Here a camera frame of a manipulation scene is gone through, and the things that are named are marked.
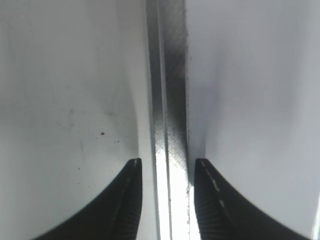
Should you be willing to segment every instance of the textured black surface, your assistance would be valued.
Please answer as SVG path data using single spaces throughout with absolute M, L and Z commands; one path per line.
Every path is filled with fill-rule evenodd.
M 35 240 L 135 240 L 142 208 L 142 162 L 132 159 L 91 203 Z
M 225 209 L 200 160 L 195 164 L 194 206 L 202 240 L 242 239 Z
M 207 159 L 197 159 L 194 177 L 202 240 L 307 240 L 245 199 Z

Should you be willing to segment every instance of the white surface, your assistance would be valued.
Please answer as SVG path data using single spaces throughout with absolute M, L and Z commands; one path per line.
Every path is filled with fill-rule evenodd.
M 137 239 L 156 239 L 142 7 L 0 0 L 0 239 L 58 225 L 138 156 Z
M 318 239 L 320 2 L 186 8 L 190 159 L 210 159 L 263 211 Z

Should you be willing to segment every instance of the knurled metal edge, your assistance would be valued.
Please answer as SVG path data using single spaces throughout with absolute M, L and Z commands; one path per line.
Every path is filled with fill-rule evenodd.
M 184 0 L 146 0 L 151 135 L 161 240 L 190 238 Z

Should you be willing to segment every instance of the shiny metal edge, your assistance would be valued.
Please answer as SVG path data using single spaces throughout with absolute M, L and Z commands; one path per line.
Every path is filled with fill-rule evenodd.
M 158 239 L 171 240 L 168 137 L 165 118 L 165 74 L 158 0 L 146 0 L 147 45 L 151 98 L 151 142 L 155 163 Z
M 184 0 L 146 0 L 159 239 L 190 239 Z

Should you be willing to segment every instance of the metal strip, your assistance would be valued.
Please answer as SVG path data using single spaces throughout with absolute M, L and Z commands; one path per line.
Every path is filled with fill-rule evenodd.
M 184 0 L 146 0 L 159 239 L 189 239 Z

